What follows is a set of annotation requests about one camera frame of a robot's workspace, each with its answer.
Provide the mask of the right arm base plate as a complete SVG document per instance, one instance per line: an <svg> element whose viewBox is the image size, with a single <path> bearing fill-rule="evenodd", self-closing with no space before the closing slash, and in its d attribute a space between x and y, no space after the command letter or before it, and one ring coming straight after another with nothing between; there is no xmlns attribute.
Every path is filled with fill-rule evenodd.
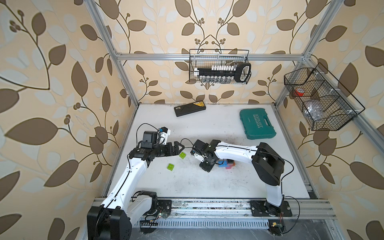
<svg viewBox="0 0 384 240"><path fill-rule="evenodd" d="M250 201L250 208L253 217L292 217L292 211L287 201L283 201L279 207L276 207L266 200Z"/></svg>

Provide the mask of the green lego brick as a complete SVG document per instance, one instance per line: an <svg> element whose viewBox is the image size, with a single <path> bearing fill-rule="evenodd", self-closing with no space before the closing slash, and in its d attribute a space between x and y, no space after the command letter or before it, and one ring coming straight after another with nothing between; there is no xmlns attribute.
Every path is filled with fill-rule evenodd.
<svg viewBox="0 0 384 240"><path fill-rule="evenodd" d="M186 155L184 152L181 152L181 153L179 154L179 157L180 157L181 159L184 159L186 156L187 156L187 155Z"/></svg>
<svg viewBox="0 0 384 240"><path fill-rule="evenodd" d="M173 164L168 164L168 166L167 166L167 170L169 170L169 171L173 171L173 170L174 170L174 167L175 167L175 165L173 165Z"/></svg>

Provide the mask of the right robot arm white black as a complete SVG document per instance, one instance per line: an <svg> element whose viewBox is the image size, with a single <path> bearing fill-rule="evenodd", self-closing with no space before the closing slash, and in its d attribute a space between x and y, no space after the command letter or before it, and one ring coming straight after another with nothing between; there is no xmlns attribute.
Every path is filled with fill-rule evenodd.
<svg viewBox="0 0 384 240"><path fill-rule="evenodd" d="M220 140L204 143L197 140L191 154L201 161L200 168L210 172L220 160L233 160L253 165L261 181L266 184L266 202L269 206L280 207L283 203L282 174L285 160L267 143L258 146L239 146Z"/></svg>

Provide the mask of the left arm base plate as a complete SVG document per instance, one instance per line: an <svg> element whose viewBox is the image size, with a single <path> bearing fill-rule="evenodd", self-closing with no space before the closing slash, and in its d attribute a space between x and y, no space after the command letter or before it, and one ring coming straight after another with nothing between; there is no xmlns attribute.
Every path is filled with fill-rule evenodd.
<svg viewBox="0 0 384 240"><path fill-rule="evenodd" d="M144 216L161 216L168 218L172 211L172 200L157 200L152 208L144 213Z"/></svg>

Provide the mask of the light blue long lego brick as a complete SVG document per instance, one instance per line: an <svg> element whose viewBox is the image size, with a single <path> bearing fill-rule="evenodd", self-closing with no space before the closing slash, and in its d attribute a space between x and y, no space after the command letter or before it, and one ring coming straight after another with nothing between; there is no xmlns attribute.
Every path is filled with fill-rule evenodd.
<svg viewBox="0 0 384 240"><path fill-rule="evenodd" d="M227 168L228 167L228 162L226 160L217 161L216 164L219 166L219 168Z"/></svg>

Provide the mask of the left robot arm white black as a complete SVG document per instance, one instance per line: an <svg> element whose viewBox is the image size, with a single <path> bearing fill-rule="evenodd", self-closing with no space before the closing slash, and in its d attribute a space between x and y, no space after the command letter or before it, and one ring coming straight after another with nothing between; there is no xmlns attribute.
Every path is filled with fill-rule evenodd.
<svg viewBox="0 0 384 240"><path fill-rule="evenodd" d="M149 192L139 195L131 202L135 189L149 167L160 157L177 156L185 146L175 141L165 145L146 144L145 148L134 148L128 155L128 164L118 183L100 206L92 206L87 214L89 240L128 240L132 228L147 212L157 208L157 194Z"/></svg>

